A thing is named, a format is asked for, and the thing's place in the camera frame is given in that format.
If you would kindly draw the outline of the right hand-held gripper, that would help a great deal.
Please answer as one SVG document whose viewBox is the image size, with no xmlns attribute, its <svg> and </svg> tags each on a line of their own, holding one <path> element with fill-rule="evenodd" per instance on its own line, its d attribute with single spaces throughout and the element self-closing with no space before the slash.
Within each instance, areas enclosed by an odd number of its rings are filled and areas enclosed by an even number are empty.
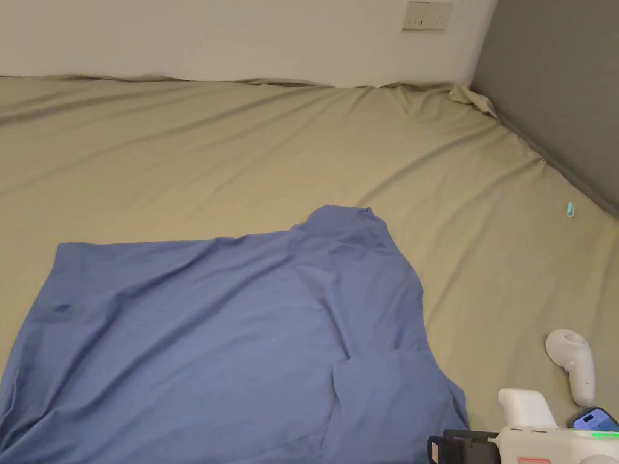
<svg viewBox="0 0 619 464">
<path fill-rule="evenodd" d="M 427 441 L 429 463 L 618 463 L 616 431 L 559 428 L 544 396 L 501 389 L 499 432 L 444 430 Z"/>
</svg>

